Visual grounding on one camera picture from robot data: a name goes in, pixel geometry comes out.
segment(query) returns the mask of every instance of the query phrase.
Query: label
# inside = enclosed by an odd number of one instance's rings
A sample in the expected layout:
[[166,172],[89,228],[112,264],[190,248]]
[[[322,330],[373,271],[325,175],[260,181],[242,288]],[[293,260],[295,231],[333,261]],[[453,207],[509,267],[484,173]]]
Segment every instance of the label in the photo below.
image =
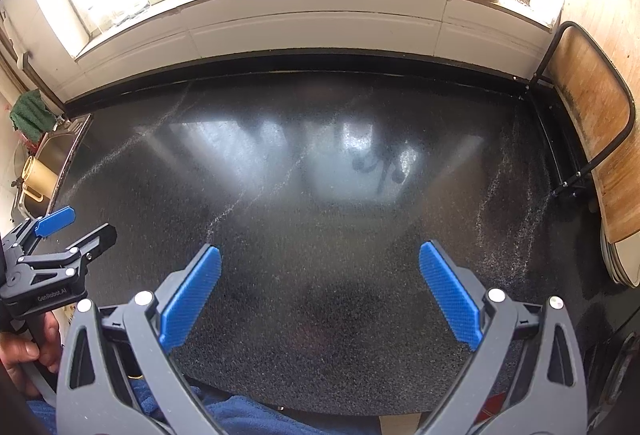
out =
[[37,297],[37,301],[48,301],[52,298],[57,298],[58,296],[62,296],[63,294],[66,294],[66,289],[62,288],[62,289],[58,289],[58,290],[54,290],[51,292],[47,292],[46,294],[43,294],[42,296],[38,296]]

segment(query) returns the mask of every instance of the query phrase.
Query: white tile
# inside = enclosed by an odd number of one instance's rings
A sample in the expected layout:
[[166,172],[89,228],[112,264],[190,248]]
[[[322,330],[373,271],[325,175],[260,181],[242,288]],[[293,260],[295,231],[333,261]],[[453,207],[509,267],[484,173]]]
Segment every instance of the white tile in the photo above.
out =
[[191,31],[202,57],[305,47],[392,50],[432,56],[440,22],[353,12],[283,14]]
[[[8,51],[5,52],[4,49],[0,50],[0,56],[2,56],[9,64],[15,65],[14,59],[9,55]],[[28,89],[33,90],[33,89],[36,88],[35,84],[33,84],[33,81],[31,81],[23,71],[17,70],[17,68],[16,68],[15,74],[18,77],[18,79],[20,79],[20,81],[22,81],[24,83],[24,85]]]
[[36,0],[0,0],[0,6],[4,6],[20,38],[31,29],[33,17],[39,9]]
[[13,126],[7,126],[9,120],[8,112],[2,112],[2,130],[0,131],[0,188],[7,191],[14,191],[11,182],[17,178],[14,156],[18,147],[19,135],[13,130]]
[[56,90],[56,95],[63,102],[68,101],[78,95],[82,95],[89,90],[97,88],[97,85],[86,74],[80,74],[76,79],[66,82],[63,86]]
[[514,42],[544,48],[551,41],[551,33],[495,7],[468,0],[449,0],[443,23],[469,27],[481,32],[508,34]]
[[14,203],[15,192],[0,188],[0,235],[6,235],[16,224],[11,218],[11,208]]
[[508,34],[443,23],[435,56],[529,79],[542,61],[544,52],[543,48],[517,43]]
[[414,435],[420,422],[420,413],[380,416],[382,435]]
[[446,0],[203,0],[180,10],[196,29],[242,18],[296,12],[352,11],[442,20]]
[[66,53],[75,58],[89,42],[86,32],[69,0],[40,0],[40,10],[54,34],[65,47]]
[[101,43],[78,58],[85,72],[123,52],[184,32],[186,28],[177,10],[168,11],[157,18],[146,20]]
[[31,29],[23,36],[23,44],[30,53],[31,66],[49,88],[57,88],[82,73],[39,9]]
[[119,81],[161,66],[198,59],[198,51],[187,32],[143,45],[112,58],[86,72],[95,86]]
[[21,95],[20,90],[2,68],[0,68],[0,94],[11,106],[18,101],[18,97]]

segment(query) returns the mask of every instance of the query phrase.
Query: kitchen wall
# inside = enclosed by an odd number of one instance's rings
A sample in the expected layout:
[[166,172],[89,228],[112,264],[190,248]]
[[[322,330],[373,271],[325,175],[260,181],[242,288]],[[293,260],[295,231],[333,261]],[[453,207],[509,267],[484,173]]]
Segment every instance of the kitchen wall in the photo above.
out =
[[18,81],[14,77],[14,72],[8,63],[4,63],[0,58],[0,94],[4,97],[10,105],[14,105],[20,97],[20,90],[16,84]]
[[[583,25],[612,59],[640,102],[640,0],[566,0],[562,20]],[[589,158],[625,126],[626,99],[602,61],[568,31],[551,65],[559,92]],[[594,172],[607,239],[640,230],[640,132]]]
[[252,50],[338,47],[436,56],[528,78],[549,30],[469,0],[198,0],[76,61],[35,0],[1,0],[36,71],[63,100],[140,72]]
[[0,95],[0,235],[4,236],[14,224],[11,221],[11,208],[14,203],[15,189],[11,182],[15,180],[14,153],[18,147],[18,132],[9,119],[10,106]]

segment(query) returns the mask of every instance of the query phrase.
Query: black granite countertop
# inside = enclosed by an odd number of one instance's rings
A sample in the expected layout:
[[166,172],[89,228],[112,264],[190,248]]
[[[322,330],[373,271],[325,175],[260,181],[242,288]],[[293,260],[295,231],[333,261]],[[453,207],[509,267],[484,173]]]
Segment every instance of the black granite countertop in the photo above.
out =
[[368,74],[183,82],[95,112],[56,203],[76,223],[41,251],[115,225],[87,278],[106,305],[208,241],[223,272],[174,354],[188,375],[306,411],[427,411],[469,352],[418,271],[426,240],[514,299],[560,294],[583,347],[615,326],[599,216],[550,189],[517,97]]

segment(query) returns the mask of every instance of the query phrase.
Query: green cloth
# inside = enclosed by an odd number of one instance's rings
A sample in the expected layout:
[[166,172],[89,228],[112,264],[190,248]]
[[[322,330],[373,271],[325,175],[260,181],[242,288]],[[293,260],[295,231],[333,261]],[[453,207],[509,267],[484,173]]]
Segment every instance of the green cloth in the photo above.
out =
[[35,144],[40,142],[43,133],[53,130],[56,123],[56,116],[47,110],[39,90],[30,90],[18,97],[9,118],[14,128]]

